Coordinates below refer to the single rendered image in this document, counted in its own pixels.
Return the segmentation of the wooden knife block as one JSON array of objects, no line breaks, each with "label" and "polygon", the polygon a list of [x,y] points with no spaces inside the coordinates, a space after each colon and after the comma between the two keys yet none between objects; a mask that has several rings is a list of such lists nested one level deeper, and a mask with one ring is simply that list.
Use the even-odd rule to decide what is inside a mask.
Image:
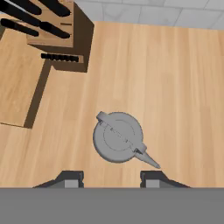
[{"label": "wooden knife block", "polygon": [[36,27],[37,37],[27,35],[27,44],[42,51],[41,58],[49,60],[56,70],[83,72],[88,71],[88,62],[94,35],[94,23],[74,0],[46,0],[49,4],[63,4],[70,10],[67,17],[59,17],[39,0],[31,0],[42,13],[37,19],[67,32],[69,38],[60,38]]}]

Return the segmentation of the grey kettle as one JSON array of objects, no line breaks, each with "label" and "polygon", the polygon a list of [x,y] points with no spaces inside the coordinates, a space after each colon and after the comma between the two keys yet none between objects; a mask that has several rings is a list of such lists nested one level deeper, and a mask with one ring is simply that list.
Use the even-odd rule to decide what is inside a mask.
[{"label": "grey kettle", "polygon": [[135,117],[124,112],[107,114],[101,111],[96,119],[93,143],[102,158],[111,163],[124,163],[137,158],[161,168],[147,153],[143,130]]}]

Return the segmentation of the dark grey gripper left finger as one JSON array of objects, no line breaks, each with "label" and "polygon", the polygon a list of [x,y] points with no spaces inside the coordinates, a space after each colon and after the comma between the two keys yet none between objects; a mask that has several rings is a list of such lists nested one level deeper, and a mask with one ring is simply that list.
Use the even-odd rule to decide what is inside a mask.
[{"label": "dark grey gripper left finger", "polygon": [[55,179],[36,185],[36,188],[83,188],[84,171],[62,171]]}]

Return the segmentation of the wooden tray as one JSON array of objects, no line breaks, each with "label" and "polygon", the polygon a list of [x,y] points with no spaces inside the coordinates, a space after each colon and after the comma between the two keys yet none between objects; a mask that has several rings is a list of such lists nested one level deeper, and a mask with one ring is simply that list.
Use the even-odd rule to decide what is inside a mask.
[{"label": "wooden tray", "polygon": [[31,129],[51,66],[23,33],[0,25],[0,123]]}]

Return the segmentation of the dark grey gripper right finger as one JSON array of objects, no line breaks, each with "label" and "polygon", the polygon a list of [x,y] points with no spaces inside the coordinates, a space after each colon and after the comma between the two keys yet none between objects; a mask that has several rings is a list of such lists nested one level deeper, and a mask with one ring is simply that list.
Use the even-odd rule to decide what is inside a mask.
[{"label": "dark grey gripper right finger", "polygon": [[175,180],[169,179],[162,171],[140,171],[141,188],[169,188],[169,187],[184,187],[184,185]]}]

